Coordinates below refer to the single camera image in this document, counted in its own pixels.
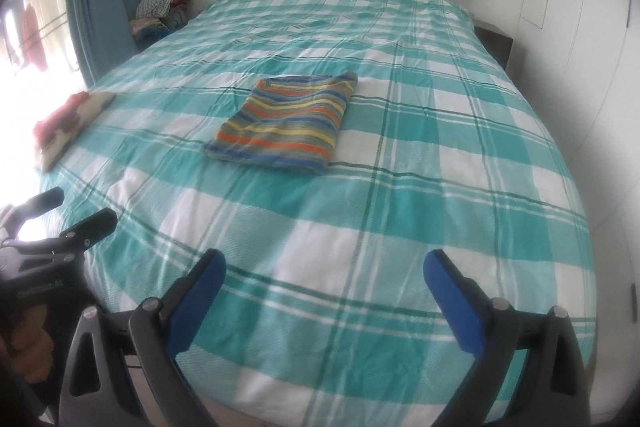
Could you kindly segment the person's left hand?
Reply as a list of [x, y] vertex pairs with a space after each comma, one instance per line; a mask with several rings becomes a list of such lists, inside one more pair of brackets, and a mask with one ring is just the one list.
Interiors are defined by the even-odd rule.
[[48, 308], [39, 305], [24, 312], [11, 332], [1, 335], [1, 353], [9, 358], [11, 369], [29, 384], [43, 383], [53, 365], [54, 344], [44, 330]]

